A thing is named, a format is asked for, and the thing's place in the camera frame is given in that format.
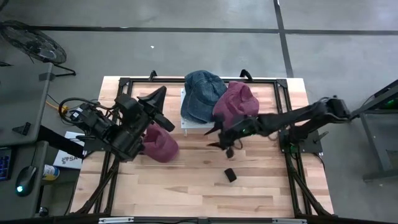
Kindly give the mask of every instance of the baseball cap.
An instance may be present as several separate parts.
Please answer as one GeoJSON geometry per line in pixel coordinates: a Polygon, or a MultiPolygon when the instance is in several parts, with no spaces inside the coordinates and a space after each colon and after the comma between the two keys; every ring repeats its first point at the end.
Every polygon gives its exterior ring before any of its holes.
{"type": "Polygon", "coordinates": [[[224,81],[205,70],[185,76],[185,98],[181,106],[181,116],[197,123],[213,121],[213,108],[226,91],[224,81]]]}
{"type": "Polygon", "coordinates": [[[242,115],[257,116],[259,108],[259,101],[253,96],[250,88],[243,82],[232,81],[215,105],[213,114],[222,114],[223,126],[229,128],[234,124],[235,118],[241,118],[242,115]]]}
{"type": "Polygon", "coordinates": [[[178,153],[177,142],[156,123],[148,126],[142,144],[143,153],[158,162],[171,161],[178,153]]]}

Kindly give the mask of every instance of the can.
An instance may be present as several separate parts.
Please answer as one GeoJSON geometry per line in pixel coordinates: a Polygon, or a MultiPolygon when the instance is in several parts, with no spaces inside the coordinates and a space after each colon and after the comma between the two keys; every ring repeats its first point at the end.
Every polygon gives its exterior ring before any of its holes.
{"type": "Polygon", "coordinates": [[[60,169],[55,166],[45,164],[43,170],[43,180],[55,180],[60,175],[60,169]]]}

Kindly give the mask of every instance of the blue denim cap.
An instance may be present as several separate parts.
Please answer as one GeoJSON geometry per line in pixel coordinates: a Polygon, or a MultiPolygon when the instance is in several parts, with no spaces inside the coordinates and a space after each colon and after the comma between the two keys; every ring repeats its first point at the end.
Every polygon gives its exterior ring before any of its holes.
{"type": "Polygon", "coordinates": [[[213,121],[213,108],[226,91],[224,81],[210,72],[199,70],[185,76],[185,98],[181,116],[197,123],[213,121]]]}

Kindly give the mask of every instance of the keyboard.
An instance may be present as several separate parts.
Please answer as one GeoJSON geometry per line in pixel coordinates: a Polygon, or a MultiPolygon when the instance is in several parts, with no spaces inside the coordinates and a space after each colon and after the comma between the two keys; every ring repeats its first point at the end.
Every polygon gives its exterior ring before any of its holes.
{"type": "Polygon", "coordinates": [[[12,159],[12,149],[0,147],[0,181],[11,178],[12,159]]]}

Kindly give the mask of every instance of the gray floor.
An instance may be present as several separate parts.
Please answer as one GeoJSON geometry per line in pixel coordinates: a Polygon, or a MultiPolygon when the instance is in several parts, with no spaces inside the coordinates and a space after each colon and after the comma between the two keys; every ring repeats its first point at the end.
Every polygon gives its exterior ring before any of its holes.
{"type": "MultiPolygon", "coordinates": [[[[286,29],[398,29],[395,0],[280,0],[286,29]]],[[[277,28],[271,0],[12,0],[1,19],[35,25],[277,28]]],[[[56,79],[50,94],[98,96],[105,75],[184,76],[205,69],[236,76],[286,77],[279,35],[145,32],[45,32],[67,51],[77,77],[56,79]]],[[[294,77],[304,78],[310,102],[338,95],[353,110],[397,79],[398,36],[288,35],[294,77]]],[[[0,41],[0,60],[16,65],[29,58],[0,41]]],[[[47,108],[44,124],[64,126],[47,108]]],[[[335,213],[341,217],[398,222],[398,182],[365,184],[377,171],[361,123],[327,125],[322,131],[326,176],[335,213]]],[[[62,214],[71,186],[51,189],[52,213],[62,214]]]]}

